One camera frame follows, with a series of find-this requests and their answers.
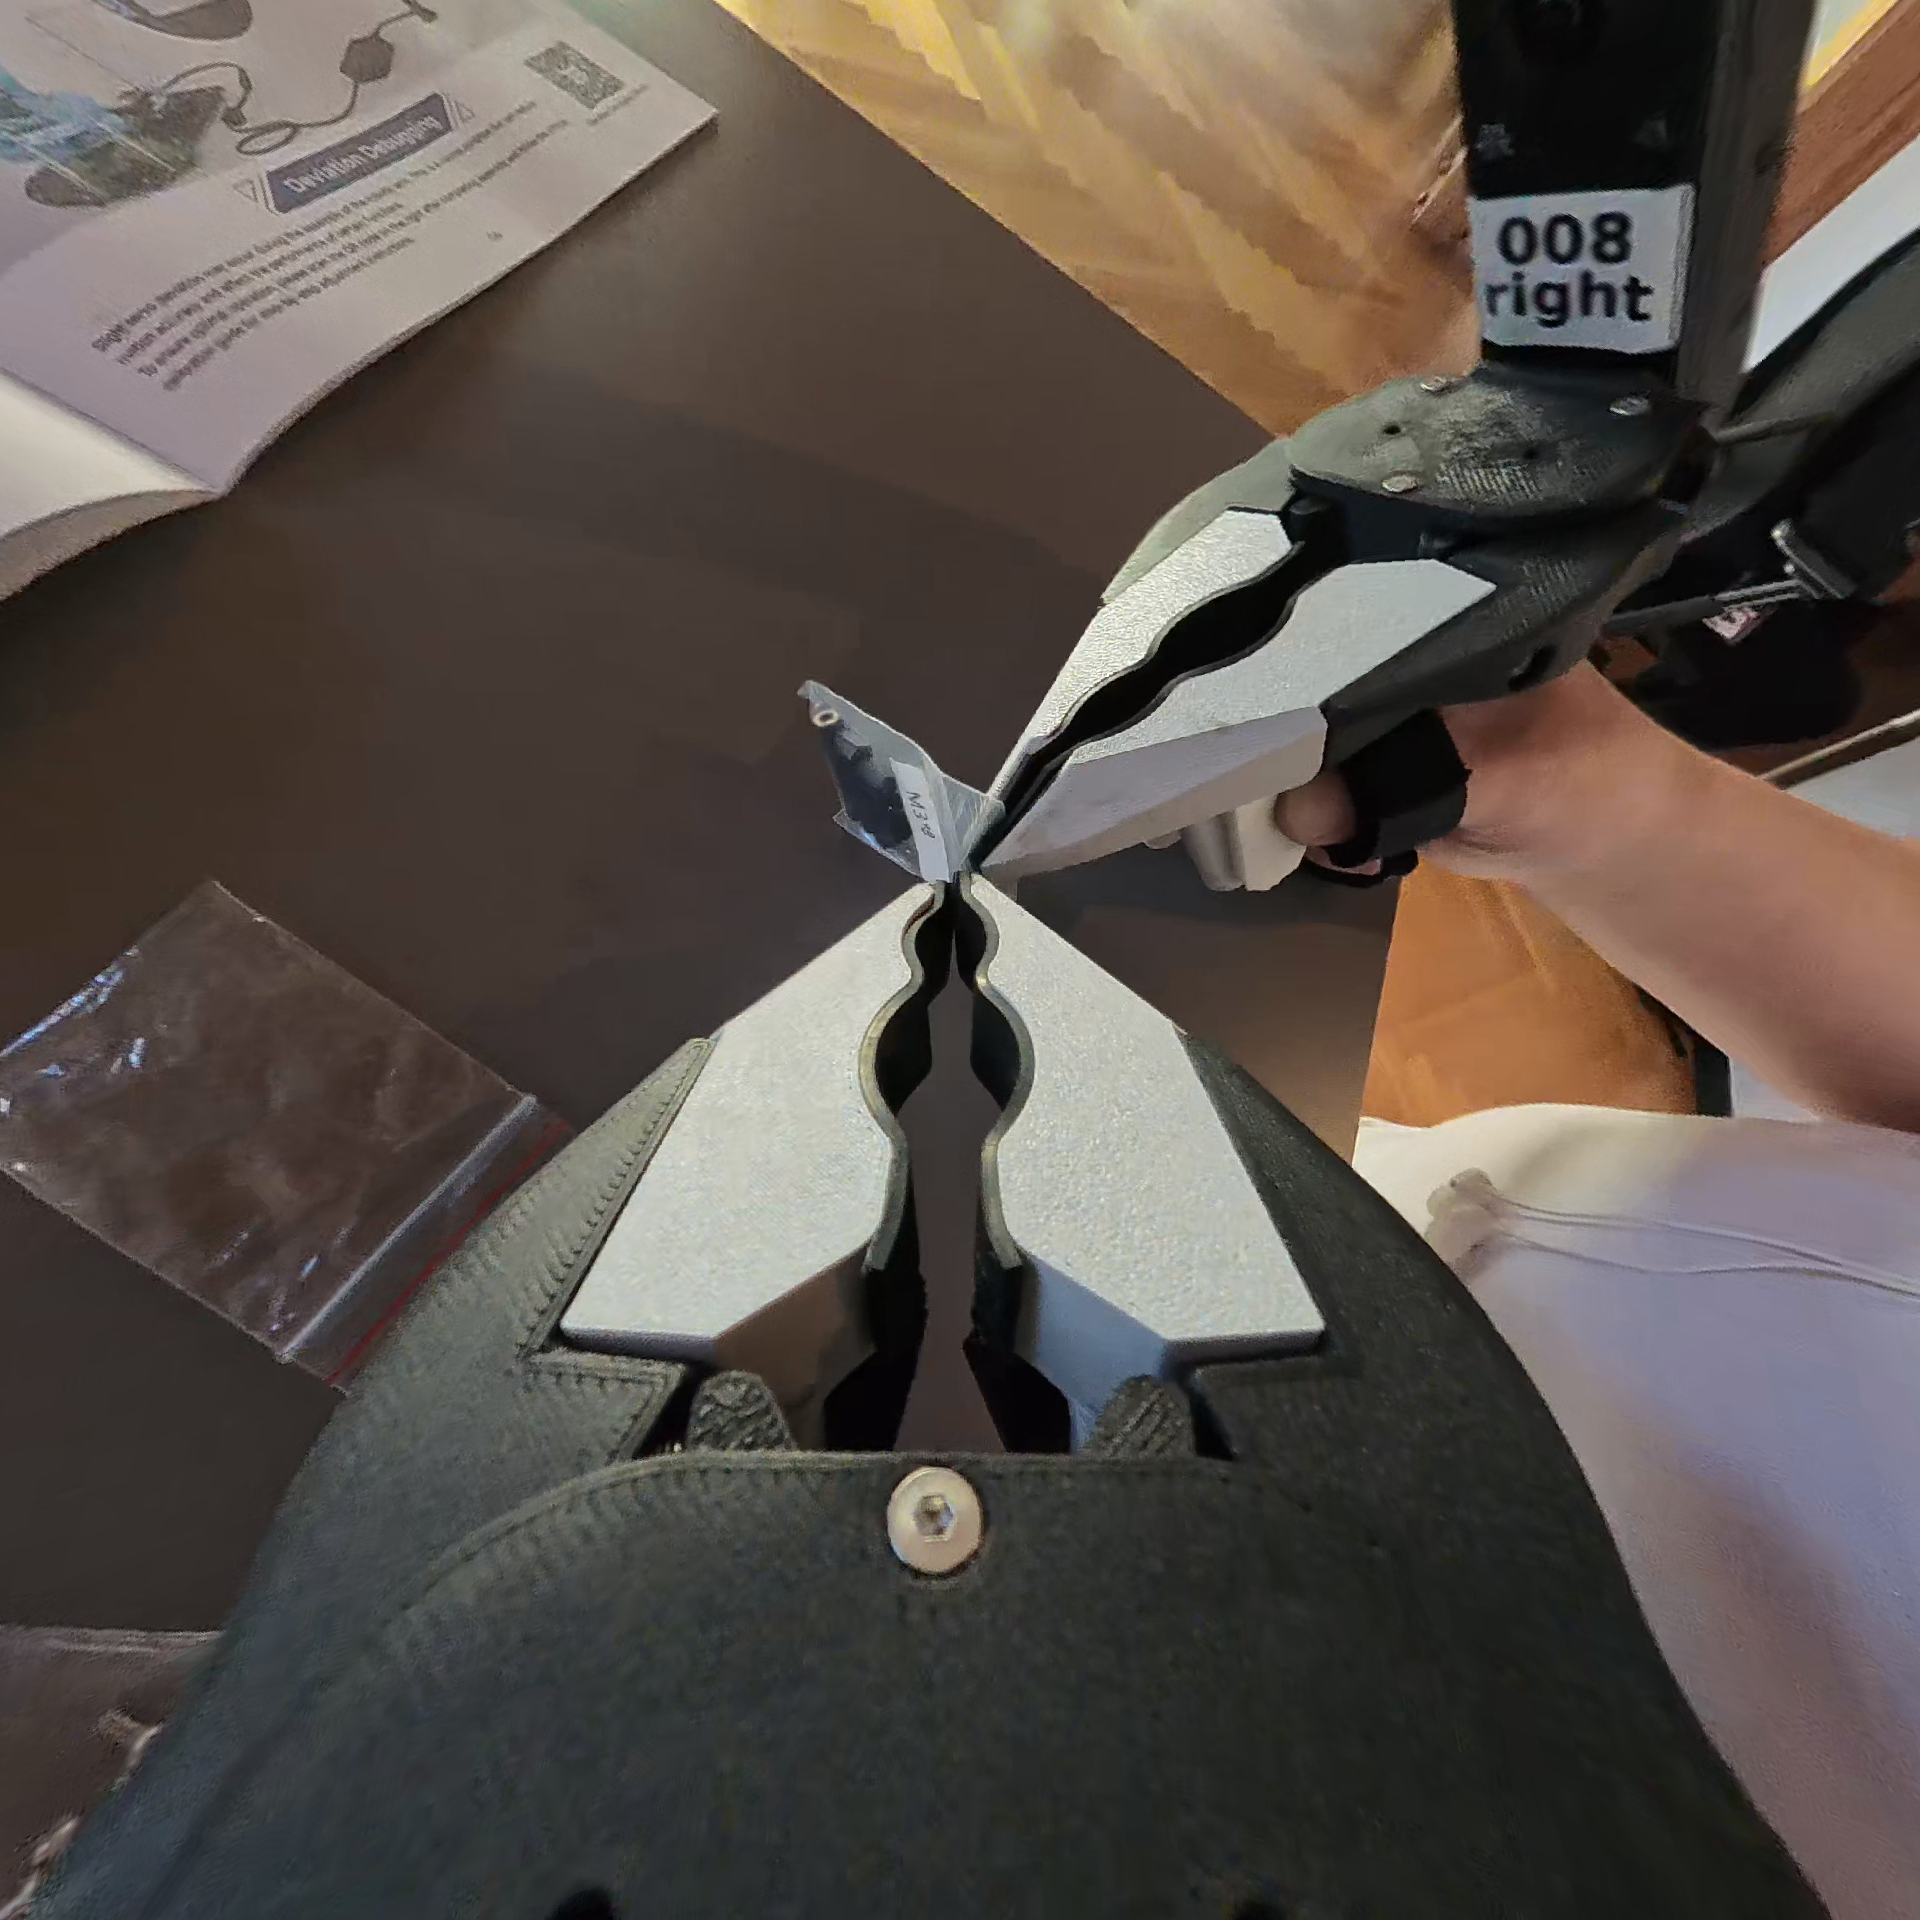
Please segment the open instruction booklet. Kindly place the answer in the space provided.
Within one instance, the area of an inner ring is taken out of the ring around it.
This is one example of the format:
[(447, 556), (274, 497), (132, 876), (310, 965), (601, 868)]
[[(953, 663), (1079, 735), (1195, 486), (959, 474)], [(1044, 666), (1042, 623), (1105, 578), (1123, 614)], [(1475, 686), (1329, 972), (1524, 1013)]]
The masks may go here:
[(714, 116), (571, 4), (6, 4), (2, 595), (227, 497)]

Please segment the person's right hand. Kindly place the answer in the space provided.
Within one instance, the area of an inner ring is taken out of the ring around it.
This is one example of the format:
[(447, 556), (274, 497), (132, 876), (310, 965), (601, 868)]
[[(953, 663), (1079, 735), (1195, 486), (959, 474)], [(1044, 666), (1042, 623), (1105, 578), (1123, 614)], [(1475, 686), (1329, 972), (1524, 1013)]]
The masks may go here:
[(1654, 817), (1683, 749), (1591, 663), (1439, 721), (1468, 789), (1452, 831), (1418, 852), (1471, 878), (1596, 873)]

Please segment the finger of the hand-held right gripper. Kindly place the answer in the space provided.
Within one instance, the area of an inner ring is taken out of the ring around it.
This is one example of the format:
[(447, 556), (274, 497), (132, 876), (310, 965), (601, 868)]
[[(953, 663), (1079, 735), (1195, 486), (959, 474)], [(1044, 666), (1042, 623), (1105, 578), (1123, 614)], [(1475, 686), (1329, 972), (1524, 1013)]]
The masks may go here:
[(1042, 695), (993, 794), (1027, 813), (1066, 759), (1146, 721), (1194, 671), (1271, 634), (1297, 553), (1290, 447), (1257, 455), (1170, 509), (1123, 565)]
[(1071, 748), (1034, 801), (1008, 805), (974, 867), (996, 881), (1056, 873), (1304, 783), (1326, 756), (1326, 707), (1494, 593), (1442, 561), (1332, 569), (1251, 653)]

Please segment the person's right forearm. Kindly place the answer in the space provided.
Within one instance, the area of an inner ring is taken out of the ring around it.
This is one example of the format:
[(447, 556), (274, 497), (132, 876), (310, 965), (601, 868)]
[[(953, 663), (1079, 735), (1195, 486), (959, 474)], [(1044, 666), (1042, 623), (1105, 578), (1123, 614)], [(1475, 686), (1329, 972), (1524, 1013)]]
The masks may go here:
[(1915, 844), (1690, 748), (1591, 668), (1551, 711), (1537, 899), (1795, 1103), (1914, 1133)]

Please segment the person's white shirt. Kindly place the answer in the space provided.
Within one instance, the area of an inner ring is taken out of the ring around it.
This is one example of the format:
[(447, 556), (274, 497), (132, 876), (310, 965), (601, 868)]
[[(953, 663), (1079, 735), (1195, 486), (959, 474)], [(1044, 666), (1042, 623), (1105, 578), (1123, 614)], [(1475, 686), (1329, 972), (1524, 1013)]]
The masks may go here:
[(1919, 1915), (1915, 1135), (1521, 1106), (1353, 1164), (1524, 1363), (1830, 1911)]

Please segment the small zip bag black screws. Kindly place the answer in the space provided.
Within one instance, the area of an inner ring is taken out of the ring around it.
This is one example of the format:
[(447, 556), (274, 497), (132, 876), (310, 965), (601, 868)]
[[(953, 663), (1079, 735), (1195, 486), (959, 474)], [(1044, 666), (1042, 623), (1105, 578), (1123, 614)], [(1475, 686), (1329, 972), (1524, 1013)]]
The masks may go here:
[(824, 745), (838, 794), (838, 823), (913, 881), (948, 884), (974, 868), (1003, 802), (948, 777), (907, 733), (819, 681), (801, 697)]

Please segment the black office chair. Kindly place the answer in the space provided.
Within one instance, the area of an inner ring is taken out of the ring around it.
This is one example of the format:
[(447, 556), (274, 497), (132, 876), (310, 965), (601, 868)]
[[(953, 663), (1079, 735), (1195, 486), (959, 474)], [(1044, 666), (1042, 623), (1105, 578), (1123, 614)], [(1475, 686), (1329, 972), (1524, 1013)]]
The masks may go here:
[(1860, 638), (1915, 563), (1919, 238), (1866, 263), (1746, 374), (1683, 542), (1616, 614), (1627, 700), (1706, 753), (1849, 723)]

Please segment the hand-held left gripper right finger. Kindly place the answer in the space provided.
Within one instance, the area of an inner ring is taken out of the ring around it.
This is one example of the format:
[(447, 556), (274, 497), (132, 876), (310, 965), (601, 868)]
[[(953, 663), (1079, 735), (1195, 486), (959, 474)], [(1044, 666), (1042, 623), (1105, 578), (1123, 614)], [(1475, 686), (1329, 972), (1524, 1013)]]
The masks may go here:
[(1311, 1354), (1304, 1269), (1186, 1033), (985, 881), (953, 887), (982, 1146), (967, 1361), (996, 1425)]

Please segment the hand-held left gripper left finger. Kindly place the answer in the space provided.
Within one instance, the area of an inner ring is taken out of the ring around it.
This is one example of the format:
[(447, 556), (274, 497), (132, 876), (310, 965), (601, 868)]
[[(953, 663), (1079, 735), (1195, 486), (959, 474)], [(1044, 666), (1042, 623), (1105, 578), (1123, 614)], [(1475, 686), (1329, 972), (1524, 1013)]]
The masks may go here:
[(571, 1348), (758, 1377), (806, 1446), (897, 1445), (928, 1322), (898, 1114), (951, 905), (910, 887), (712, 1036), (566, 1307)]

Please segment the dark brown desk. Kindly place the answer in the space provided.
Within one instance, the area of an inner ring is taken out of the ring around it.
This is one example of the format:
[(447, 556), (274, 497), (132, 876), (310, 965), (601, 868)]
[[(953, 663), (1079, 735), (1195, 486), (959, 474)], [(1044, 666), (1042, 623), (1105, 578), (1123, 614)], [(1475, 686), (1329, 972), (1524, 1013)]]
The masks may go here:
[(585, 1129), (887, 895), (824, 681), (985, 782), (1225, 399), (708, 4), (716, 129), (6, 611), (6, 1041), (202, 881)]

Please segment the clear zip bag red stripe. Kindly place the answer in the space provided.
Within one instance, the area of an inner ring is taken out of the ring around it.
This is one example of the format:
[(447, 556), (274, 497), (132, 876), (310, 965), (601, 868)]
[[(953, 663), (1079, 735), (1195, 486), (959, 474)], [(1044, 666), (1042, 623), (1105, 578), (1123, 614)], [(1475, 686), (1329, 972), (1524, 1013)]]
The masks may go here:
[(2, 1051), (6, 1179), (335, 1388), (570, 1138), (216, 881)]

